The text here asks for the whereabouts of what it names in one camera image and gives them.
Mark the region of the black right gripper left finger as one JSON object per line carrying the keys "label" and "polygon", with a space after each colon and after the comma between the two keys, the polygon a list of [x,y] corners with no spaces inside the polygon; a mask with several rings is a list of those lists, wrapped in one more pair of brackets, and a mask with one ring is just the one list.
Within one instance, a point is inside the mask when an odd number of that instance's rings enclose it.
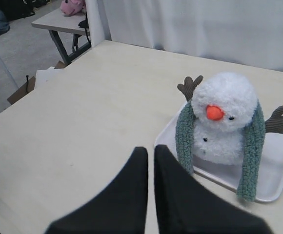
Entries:
{"label": "black right gripper left finger", "polygon": [[117,176],[92,200],[53,221],[48,234],[142,234],[148,201],[148,153],[135,147]]}

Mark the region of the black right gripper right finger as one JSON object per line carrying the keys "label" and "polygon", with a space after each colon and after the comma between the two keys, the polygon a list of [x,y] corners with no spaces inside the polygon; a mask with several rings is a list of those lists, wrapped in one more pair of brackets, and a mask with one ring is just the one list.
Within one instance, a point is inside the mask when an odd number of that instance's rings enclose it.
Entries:
{"label": "black right gripper right finger", "polygon": [[264,219],[201,185],[165,145],[154,152],[154,189],[161,234],[271,234]]}

